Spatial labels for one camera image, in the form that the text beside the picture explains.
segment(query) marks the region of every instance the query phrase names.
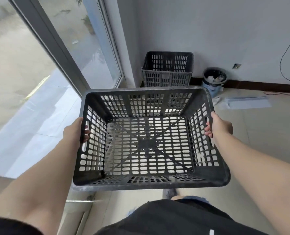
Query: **blue bucket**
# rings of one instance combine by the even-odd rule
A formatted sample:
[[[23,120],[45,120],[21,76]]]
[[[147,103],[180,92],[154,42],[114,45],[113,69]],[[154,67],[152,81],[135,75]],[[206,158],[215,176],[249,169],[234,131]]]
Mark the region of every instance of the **blue bucket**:
[[[207,77],[213,76],[214,79],[222,76],[223,79],[220,82],[212,82]],[[203,84],[202,86],[207,88],[212,98],[218,95],[223,84],[228,81],[226,72],[221,68],[206,68],[203,72]]]

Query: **baseboard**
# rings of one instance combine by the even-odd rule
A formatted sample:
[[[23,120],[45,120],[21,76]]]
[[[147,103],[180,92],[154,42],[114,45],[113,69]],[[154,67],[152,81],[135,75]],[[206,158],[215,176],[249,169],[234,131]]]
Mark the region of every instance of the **baseboard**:
[[[202,78],[192,77],[190,80],[190,85],[200,86],[202,85],[202,81],[203,81]],[[246,90],[278,91],[278,92],[290,93],[290,84],[228,80],[223,85],[223,87],[246,89]]]

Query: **plastic crate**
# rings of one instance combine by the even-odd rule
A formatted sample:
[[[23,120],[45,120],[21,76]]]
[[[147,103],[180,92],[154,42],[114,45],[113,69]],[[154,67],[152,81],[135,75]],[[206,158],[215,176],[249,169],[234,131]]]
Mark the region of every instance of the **plastic crate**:
[[[228,184],[229,168],[204,135],[213,110],[200,86],[86,93],[80,116],[91,134],[78,150],[73,183],[90,190]]]
[[[144,86],[188,86],[193,62],[193,53],[148,52],[142,67]]]

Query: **wall socket box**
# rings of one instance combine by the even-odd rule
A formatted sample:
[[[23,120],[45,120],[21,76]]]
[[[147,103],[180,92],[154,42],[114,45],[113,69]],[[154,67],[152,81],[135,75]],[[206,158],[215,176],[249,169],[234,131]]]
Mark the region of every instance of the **wall socket box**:
[[[236,63],[234,64],[234,66],[232,67],[232,69],[239,69],[241,67],[241,63]]]

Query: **hand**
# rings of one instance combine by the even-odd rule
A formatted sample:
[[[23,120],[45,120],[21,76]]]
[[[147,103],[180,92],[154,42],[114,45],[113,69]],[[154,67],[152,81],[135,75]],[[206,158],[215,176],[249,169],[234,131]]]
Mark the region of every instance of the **hand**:
[[[221,133],[229,133],[233,134],[233,127],[232,123],[229,121],[225,121],[222,118],[219,117],[215,112],[211,113],[213,122],[212,122],[212,131],[210,128],[210,123],[206,123],[206,128],[205,128],[205,135],[209,136],[210,138],[216,139],[218,135]]]
[[[80,147],[82,121],[83,117],[77,118],[71,125],[65,127],[63,133],[63,139],[68,141],[69,143],[74,143],[77,148]],[[86,142],[89,139],[88,134],[90,133],[90,130],[88,130],[87,128],[88,126],[85,126],[83,142]]]

